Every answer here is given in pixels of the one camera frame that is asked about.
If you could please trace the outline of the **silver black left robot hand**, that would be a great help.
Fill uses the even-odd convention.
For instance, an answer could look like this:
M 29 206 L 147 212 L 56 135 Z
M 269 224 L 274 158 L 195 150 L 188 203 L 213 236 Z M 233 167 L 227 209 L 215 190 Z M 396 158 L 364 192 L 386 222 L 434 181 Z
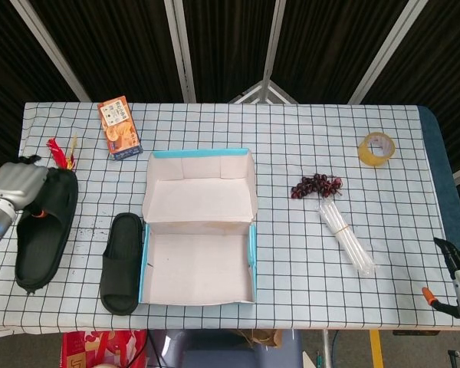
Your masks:
M 0 210 L 14 218 L 38 197 L 46 182 L 48 168 L 39 166 L 38 155 L 20 156 L 16 163 L 0 168 Z

